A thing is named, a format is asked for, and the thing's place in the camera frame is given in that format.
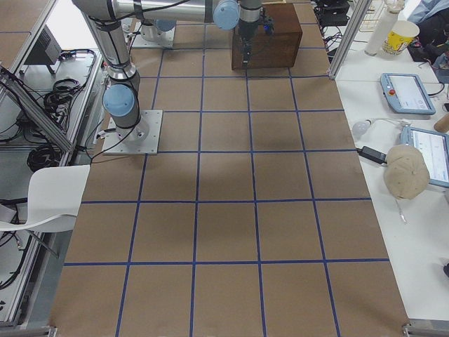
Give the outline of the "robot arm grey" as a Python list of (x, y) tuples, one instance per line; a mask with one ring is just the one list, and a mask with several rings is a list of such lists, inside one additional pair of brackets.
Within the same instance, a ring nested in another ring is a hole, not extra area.
[(120, 19), (111, 1), (74, 1), (82, 12), (94, 40), (107, 63), (109, 86), (102, 104), (109, 112), (119, 139), (125, 142), (144, 140), (149, 125), (142, 118), (138, 89), (140, 75), (130, 60)]
[(274, 33), (274, 21), (261, 1), (110, 1), (108, 11), (112, 20), (183, 20), (213, 23), (222, 30), (237, 28), (244, 67), (257, 54), (253, 39), (258, 29), (267, 36)]

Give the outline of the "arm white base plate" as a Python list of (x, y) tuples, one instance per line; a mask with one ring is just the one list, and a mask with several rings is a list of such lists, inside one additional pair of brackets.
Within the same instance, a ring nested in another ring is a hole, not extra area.
[(162, 119), (162, 110), (141, 110), (140, 122), (132, 131), (118, 128), (106, 134), (102, 151), (108, 155), (157, 154)]
[(172, 48), (175, 35), (175, 20), (155, 20), (152, 25), (136, 22), (131, 48)]

